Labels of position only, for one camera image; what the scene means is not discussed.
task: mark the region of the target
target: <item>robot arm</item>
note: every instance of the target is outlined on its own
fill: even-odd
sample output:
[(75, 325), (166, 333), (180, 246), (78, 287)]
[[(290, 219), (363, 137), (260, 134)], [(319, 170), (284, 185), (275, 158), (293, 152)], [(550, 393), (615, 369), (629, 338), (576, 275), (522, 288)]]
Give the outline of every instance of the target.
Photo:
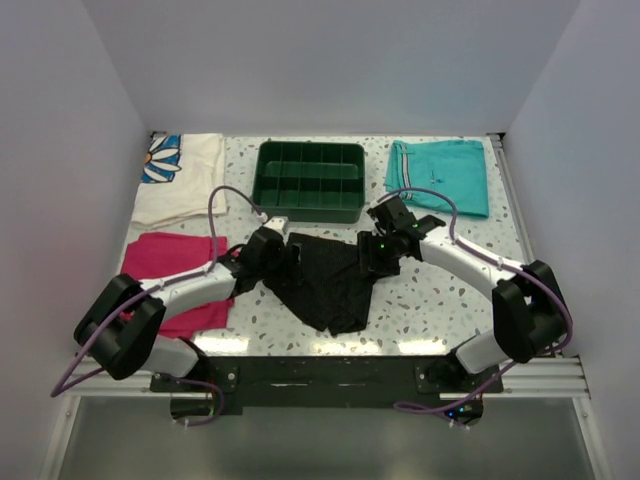
[(285, 247), (287, 221), (274, 217), (258, 228), (238, 255), (227, 253), (188, 272), (136, 281), (129, 275), (114, 277), (74, 332), (84, 345), (109, 315), (128, 299), (143, 296), (116, 318), (93, 342), (89, 353), (116, 380), (138, 370), (185, 377), (204, 354), (191, 342), (158, 336), (168, 319), (206, 303), (226, 300), (252, 290), (264, 278), (299, 281), (295, 246)]
[(416, 219), (399, 197), (374, 206), (368, 213), (380, 235), (359, 234), (363, 272), (378, 277), (397, 274), (398, 259), (412, 256), (451, 272), (493, 304), (493, 329), (454, 348), (430, 370), (432, 380), (455, 385), (509, 359), (526, 363), (567, 333), (565, 319), (548, 295), (509, 271), (524, 270), (562, 301), (548, 265), (535, 261), (523, 266), (459, 236), (454, 241), (442, 220), (430, 215)]

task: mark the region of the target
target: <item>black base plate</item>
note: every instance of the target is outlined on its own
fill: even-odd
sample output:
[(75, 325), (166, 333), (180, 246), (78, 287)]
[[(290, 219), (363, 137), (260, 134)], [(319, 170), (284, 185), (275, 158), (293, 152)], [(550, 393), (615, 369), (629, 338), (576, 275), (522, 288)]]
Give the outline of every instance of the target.
[[(458, 388), (430, 383), (426, 370), (441, 356), (209, 357), (212, 381), (226, 398), (226, 414), (243, 407), (390, 408), (398, 400), (441, 406), (440, 393), (468, 393), (497, 372), (488, 369)], [(160, 377), (152, 392), (196, 392)], [(486, 392), (502, 392), (498, 379)], [(195, 399), (194, 404), (203, 400)]]

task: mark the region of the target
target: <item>blue flower pattern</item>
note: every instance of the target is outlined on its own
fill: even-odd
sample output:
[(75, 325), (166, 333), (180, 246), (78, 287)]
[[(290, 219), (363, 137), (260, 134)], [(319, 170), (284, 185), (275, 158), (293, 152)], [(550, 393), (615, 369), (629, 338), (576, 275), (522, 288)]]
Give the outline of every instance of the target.
[(182, 168), (180, 154), (182, 137), (180, 135), (168, 135), (154, 138), (147, 151), (142, 183), (163, 184), (173, 182), (176, 173)]

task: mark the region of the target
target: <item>white wall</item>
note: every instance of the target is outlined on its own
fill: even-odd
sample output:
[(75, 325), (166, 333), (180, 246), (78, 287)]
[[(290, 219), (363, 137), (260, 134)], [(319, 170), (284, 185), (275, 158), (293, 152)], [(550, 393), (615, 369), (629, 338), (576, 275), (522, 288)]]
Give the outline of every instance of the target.
[(640, 3), (582, 0), (506, 137), (534, 250), (575, 316), (601, 431), (637, 478)]
[(146, 130), (78, 0), (0, 3), (0, 477), (33, 479), (113, 273)]
[(578, 0), (84, 0), (148, 125), (505, 131)]

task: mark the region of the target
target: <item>black cloth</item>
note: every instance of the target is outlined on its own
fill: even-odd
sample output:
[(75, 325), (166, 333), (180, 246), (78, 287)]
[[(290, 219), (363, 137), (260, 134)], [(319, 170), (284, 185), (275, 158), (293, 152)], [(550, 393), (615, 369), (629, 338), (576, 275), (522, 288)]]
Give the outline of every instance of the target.
[(362, 278), (358, 247), (344, 242), (289, 234), (300, 246), (302, 282), (298, 286), (265, 280), (264, 285), (303, 323), (331, 335), (364, 330), (374, 281)]

